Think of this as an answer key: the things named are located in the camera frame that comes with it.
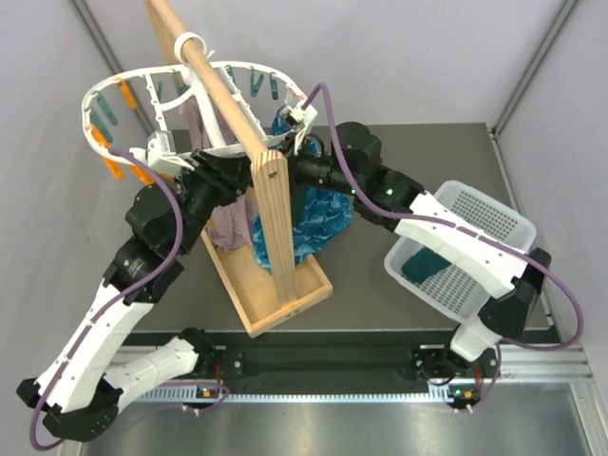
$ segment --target wooden tray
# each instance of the wooden tray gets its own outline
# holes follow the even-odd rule
[[[267,332],[333,292],[331,282],[316,259],[309,255],[295,268],[298,300],[281,307],[272,276],[256,263],[249,244],[233,252],[220,252],[206,231],[200,236],[245,330],[252,337]]]

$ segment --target mauve towel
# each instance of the mauve towel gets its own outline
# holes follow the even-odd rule
[[[203,120],[200,117],[199,105],[193,97],[180,106],[180,114],[188,122],[190,142],[193,149],[204,149],[210,146],[209,140],[204,134]],[[235,142],[230,127],[224,121],[221,114],[217,113],[219,129],[227,144]],[[245,242],[252,245],[252,224],[259,212],[254,201],[248,201],[244,195],[237,198],[235,202],[223,207],[216,207],[211,214],[214,228],[205,228],[211,241],[220,250],[236,250]]]

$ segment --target blue cloth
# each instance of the blue cloth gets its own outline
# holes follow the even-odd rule
[[[272,125],[273,135],[280,135],[290,128],[277,112]],[[320,153],[320,146],[317,144],[313,150]],[[309,188],[306,193],[304,216],[294,226],[295,264],[299,264],[310,254],[320,252],[335,235],[351,223],[351,202],[346,195]],[[270,260],[260,218],[254,220],[252,231],[256,261],[270,272]]]

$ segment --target gray wall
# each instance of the gray wall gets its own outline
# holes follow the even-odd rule
[[[582,339],[608,403],[608,2],[586,0],[503,134],[526,214],[581,301]],[[552,290],[574,330],[570,306]]]
[[[80,103],[108,73],[65,0],[5,2],[0,15],[0,442],[29,448],[31,411],[18,383],[59,353],[128,235],[139,182],[116,182],[85,143]],[[120,98],[116,144],[145,135]],[[40,440],[51,442],[46,431]]]
[[[561,1],[171,3],[214,60],[278,68],[305,92],[327,83],[338,118],[493,124]],[[163,63],[142,0],[86,2],[125,68]],[[236,76],[249,91],[249,75]],[[252,102],[262,120],[275,113],[268,87]]]

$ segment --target basket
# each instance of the basket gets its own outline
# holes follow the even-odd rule
[[[437,190],[435,198],[457,216],[511,247],[527,251],[534,242],[536,227],[530,220],[473,187],[449,180]],[[422,284],[403,275],[403,265],[422,248],[422,244],[400,237],[384,260],[387,272],[452,320],[463,323],[476,315],[489,293],[457,266],[449,266]]]

